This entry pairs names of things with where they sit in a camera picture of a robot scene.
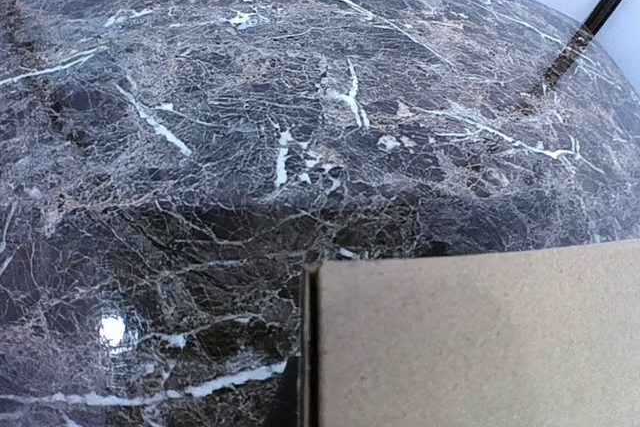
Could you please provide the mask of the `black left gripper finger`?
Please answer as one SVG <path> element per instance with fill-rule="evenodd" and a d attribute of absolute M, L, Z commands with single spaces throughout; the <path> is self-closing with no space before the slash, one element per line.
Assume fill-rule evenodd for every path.
<path fill-rule="evenodd" d="M 272 427 L 298 426 L 299 363 L 298 356 L 286 363 L 272 404 Z"/>

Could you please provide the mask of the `brown cardboard box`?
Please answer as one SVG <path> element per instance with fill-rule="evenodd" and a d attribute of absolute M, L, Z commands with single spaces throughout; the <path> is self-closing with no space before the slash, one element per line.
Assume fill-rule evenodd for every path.
<path fill-rule="evenodd" d="M 307 270 L 303 426 L 635 426 L 639 244 Z"/>

